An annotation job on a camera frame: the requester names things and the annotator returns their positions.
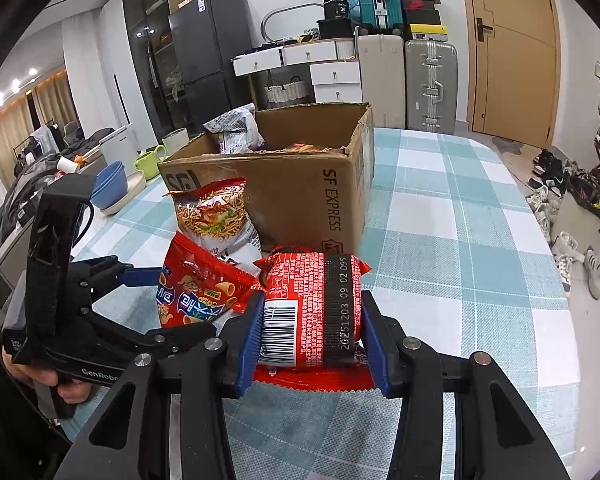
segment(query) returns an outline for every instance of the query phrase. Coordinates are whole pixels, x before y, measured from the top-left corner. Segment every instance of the metal screw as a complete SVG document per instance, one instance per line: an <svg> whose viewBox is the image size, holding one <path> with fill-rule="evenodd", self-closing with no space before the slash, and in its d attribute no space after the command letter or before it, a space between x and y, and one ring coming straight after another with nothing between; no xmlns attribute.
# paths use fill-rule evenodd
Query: metal screw
<svg viewBox="0 0 600 480"><path fill-rule="evenodd" d="M417 337L405 337L402 340L402 346L404 346L405 348L409 349L409 350L417 350L418 348L420 348L420 340Z"/></svg>
<svg viewBox="0 0 600 480"><path fill-rule="evenodd" d="M491 363L491 356L487 354L487 352L476 352L474 355L474 360L479 365L486 366Z"/></svg>
<svg viewBox="0 0 600 480"><path fill-rule="evenodd" d="M218 350L222 347L222 339L219 337L210 337L205 341L205 348L207 350Z"/></svg>
<svg viewBox="0 0 600 480"><path fill-rule="evenodd" d="M134 359L136 366L147 366L151 362L151 354L138 354Z"/></svg>

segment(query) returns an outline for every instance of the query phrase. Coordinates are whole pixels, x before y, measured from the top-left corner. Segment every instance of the green mug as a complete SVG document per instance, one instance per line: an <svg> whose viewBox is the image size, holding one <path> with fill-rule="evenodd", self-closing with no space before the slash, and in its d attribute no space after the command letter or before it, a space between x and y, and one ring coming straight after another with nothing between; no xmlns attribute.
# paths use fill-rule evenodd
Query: green mug
<svg viewBox="0 0 600 480"><path fill-rule="evenodd" d="M163 155L158 156L158 151L162 150ZM151 152L145 152L136 158L136 170L144 173L144 178L151 180L160 173L158 171L158 162L162 162L167 158L167 150L161 144L158 144Z"/></svg>

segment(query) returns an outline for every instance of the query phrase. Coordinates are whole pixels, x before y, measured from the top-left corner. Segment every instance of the white snack bag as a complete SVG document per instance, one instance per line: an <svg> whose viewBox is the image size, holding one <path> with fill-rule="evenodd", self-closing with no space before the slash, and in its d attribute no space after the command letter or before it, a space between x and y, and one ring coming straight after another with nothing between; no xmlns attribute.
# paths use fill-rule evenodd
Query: white snack bag
<svg viewBox="0 0 600 480"><path fill-rule="evenodd" d="M218 135L220 153L250 153L262 147L264 139L254 118L255 109L250 103L203 124L205 130Z"/></svg>

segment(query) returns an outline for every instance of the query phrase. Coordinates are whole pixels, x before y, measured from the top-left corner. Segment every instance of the white drawer unit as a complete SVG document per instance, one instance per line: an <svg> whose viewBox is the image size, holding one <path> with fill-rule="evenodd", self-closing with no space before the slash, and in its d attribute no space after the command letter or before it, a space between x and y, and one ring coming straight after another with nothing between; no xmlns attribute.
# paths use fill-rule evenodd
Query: white drawer unit
<svg viewBox="0 0 600 480"><path fill-rule="evenodd" d="M285 65L311 63L337 59L335 41L309 41L287 45L282 49L282 60Z"/></svg>
<svg viewBox="0 0 600 480"><path fill-rule="evenodd" d="M281 49L281 47L270 48L237 57L234 59L235 75L250 74L282 66L282 60L280 59Z"/></svg>
<svg viewBox="0 0 600 480"><path fill-rule="evenodd" d="M360 83L360 63L357 61L315 63L309 69L314 85Z"/></svg>
<svg viewBox="0 0 600 480"><path fill-rule="evenodd" d="M361 103L360 83L338 83L335 85L315 85L317 103Z"/></svg>

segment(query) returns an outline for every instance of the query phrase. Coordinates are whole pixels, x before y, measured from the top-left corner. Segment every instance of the plaid tablecloth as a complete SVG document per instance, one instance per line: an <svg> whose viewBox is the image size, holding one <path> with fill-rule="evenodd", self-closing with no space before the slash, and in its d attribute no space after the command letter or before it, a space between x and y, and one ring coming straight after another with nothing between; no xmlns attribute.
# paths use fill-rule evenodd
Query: plaid tablecloth
<svg viewBox="0 0 600 480"><path fill-rule="evenodd" d="M176 229L160 179L116 216L97 217L78 259L116 254L158 266ZM574 456L580 372L571 315L550 250L509 171L472 140L376 128L376 173L360 256L363 285L407 335L440 352L490 353L548 433ZM96 305L140 332L156 328L154 288ZM63 427L71 438L105 391ZM254 383L225 402L239 479L384 479L400 402L379 392L308 394ZM454 402L445 396L442 478L454 472Z"/></svg>

